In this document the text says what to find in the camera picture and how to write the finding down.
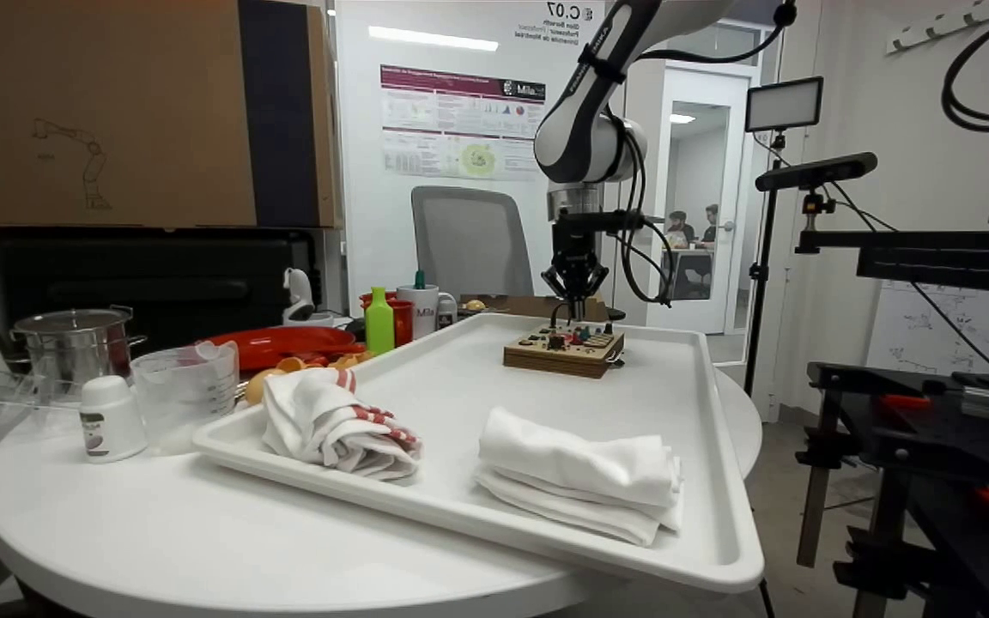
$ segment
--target fluorescent light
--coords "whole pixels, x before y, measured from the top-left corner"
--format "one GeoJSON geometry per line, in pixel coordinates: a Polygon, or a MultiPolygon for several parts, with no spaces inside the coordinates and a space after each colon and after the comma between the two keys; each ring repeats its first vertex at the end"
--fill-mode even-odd
{"type": "Polygon", "coordinates": [[[403,40],[403,44],[496,50],[496,40],[488,40],[488,38],[451,38],[451,33],[403,32],[403,26],[368,26],[368,33],[376,40],[403,40]]]}

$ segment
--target yellow bottle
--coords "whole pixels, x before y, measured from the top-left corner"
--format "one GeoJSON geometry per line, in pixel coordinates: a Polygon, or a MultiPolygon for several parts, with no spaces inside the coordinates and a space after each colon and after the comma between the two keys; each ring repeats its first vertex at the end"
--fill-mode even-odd
{"type": "Polygon", "coordinates": [[[365,308],[365,347],[372,357],[394,351],[394,308],[385,299],[385,288],[372,288],[372,302],[365,308]]]}

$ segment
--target door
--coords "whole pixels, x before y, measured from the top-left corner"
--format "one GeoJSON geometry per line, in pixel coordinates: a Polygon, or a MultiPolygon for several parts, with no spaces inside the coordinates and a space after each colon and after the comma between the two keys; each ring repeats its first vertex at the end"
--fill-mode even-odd
{"type": "Polygon", "coordinates": [[[650,306],[650,327],[724,334],[736,327],[738,299],[738,203],[744,161],[744,88],[749,76],[665,69],[661,135],[659,135],[659,198],[665,223],[668,308],[650,306]]]}

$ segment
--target white table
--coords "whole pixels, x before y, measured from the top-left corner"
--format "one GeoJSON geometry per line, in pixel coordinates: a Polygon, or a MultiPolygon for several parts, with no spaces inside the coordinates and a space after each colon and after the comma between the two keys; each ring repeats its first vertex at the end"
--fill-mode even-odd
{"type": "MultiPolygon", "coordinates": [[[[716,373],[738,470],[763,421],[716,373]]],[[[83,616],[541,616],[617,576],[274,489],[185,458],[83,462],[67,410],[0,442],[0,560],[83,616]]]]}

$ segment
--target crumpled towel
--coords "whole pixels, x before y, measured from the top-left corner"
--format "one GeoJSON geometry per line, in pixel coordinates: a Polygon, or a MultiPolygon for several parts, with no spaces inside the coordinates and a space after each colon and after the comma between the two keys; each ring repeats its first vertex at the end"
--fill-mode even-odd
{"type": "Polygon", "coordinates": [[[681,458],[659,435],[587,442],[504,410],[481,435],[476,483],[520,513],[651,546],[677,531],[681,458]]]}
{"type": "Polygon", "coordinates": [[[419,475],[422,442],[391,412],[359,404],[350,371],[271,373],[261,404],[274,452],[381,480],[419,475]]]}

